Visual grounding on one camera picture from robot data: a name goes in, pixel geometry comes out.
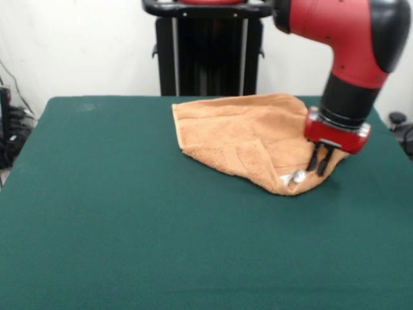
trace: black equipment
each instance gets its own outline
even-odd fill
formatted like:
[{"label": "black equipment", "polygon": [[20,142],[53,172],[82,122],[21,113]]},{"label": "black equipment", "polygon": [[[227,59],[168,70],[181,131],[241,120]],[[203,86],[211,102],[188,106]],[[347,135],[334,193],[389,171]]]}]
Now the black equipment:
[{"label": "black equipment", "polygon": [[162,96],[242,96],[256,93],[263,25],[272,0],[143,0],[158,16]]},{"label": "black equipment", "polygon": [[403,150],[413,159],[413,123],[405,123],[406,115],[400,112],[389,114],[392,128],[390,129]]}]

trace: towel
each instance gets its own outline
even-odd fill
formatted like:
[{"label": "towel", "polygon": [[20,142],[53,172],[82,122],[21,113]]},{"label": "towel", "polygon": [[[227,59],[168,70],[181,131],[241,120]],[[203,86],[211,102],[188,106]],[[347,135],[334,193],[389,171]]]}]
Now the towel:
[{"label": "towel", "polygon": [[[304,137],[307,108],[289,94],[199,100],[172,105],[183,154],[231,176],[249,179],[267,191],[294,196],[329,177],[348,154],[336,150],[325,175],[308,172],[304,181],[285,176],[305,171],[314,144]],[[320,161],[327,154],[321,148]]]}]

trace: green tablecloth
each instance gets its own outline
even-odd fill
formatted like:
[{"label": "green tablecloth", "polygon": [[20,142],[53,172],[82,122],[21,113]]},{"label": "green tablecloth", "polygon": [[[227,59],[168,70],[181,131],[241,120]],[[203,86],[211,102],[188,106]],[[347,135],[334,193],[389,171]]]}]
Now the green tablecloth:
[{"label": "green tablecloth", "polygon": [[0,309],[413,309],[413,167],[376,113],[286,198],[180,152],[190,99],[48,104],[0,193]]}]

